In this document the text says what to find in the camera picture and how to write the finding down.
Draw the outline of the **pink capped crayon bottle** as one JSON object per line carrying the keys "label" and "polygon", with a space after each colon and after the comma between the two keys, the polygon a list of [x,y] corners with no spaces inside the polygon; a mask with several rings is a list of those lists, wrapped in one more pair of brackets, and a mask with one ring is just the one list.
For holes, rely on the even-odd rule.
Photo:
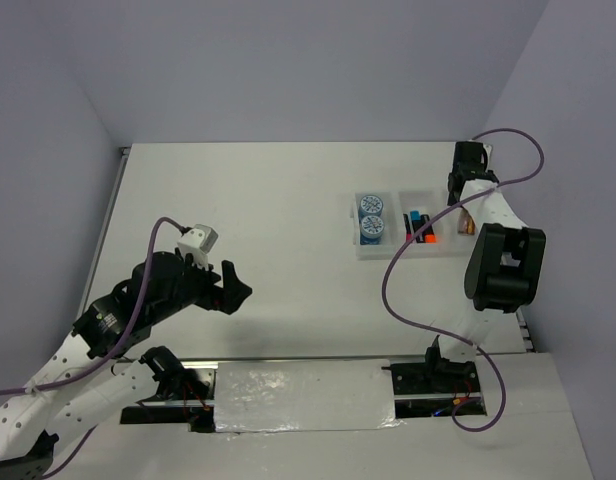
{"label": "pink capped crayon bottle", "polygon": [[474,236],[477,232],[477,227],[470,213],[461,208],[458,216],[457,233],[465,236]]}

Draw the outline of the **blue highlighter marker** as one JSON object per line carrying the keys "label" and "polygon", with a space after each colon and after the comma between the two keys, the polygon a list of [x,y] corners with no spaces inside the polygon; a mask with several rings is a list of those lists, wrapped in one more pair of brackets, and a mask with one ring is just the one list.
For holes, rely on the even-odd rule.
{"label": "blue highlighter marker", "polygon": [[425,222],[422,220],[421,214],[418,210],[410,211],[409,214],[412,221],[413,236],[418,237],[418,231],[425,224]]}

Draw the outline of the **orange highlighter marker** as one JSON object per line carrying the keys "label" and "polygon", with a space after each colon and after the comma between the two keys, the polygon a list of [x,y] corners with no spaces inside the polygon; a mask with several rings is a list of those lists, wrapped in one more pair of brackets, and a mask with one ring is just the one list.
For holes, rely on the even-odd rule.
{"label": "orange highlighter marker", "polygon": [[[420,215],[421,225],[425,225],[430,220],[428,214]],[[418,237],[419,243],[434,244],[437,242],[436,235],[432,226],[428,226],[424,232]]]}

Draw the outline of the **pink highlighter marker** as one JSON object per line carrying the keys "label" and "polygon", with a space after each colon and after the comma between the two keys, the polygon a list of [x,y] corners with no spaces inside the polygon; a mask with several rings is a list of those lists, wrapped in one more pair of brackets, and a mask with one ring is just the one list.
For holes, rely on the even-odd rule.
{"label": "pink highlighter marker", "polygon": [[406,230],[406,241],[411,241],[413,239],[413,229],[412,229],[412,221],[410,214],[403,214],[404,226]]}

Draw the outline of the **blue slime jar labelled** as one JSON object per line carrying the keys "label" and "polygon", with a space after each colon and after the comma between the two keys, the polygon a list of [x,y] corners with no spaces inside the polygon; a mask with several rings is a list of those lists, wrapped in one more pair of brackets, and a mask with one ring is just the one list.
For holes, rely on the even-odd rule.
{"label": "blue slime jar labelled", "polygon": [[385,223],[378,215],[366,215],[359,222],[361,245],[379,245],[385,232]]}

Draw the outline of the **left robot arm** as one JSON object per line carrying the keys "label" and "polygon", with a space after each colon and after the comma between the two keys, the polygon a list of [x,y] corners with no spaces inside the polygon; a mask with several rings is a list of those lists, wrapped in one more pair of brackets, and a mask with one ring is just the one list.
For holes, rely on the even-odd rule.
{"label": "left robot arm", "polygon": [[189,306],[235,313],[252,289],[232,262],[221,269],[201,267],[179,251],[157,252],[95,300],[23,393],[0,406],[0,479],[46,478],[57,453],[133,403],[183,393],[206,398],[208,386],[164,346],[149,348],[97,386],[91,382],[97,370],[148,339],[155,325]]}

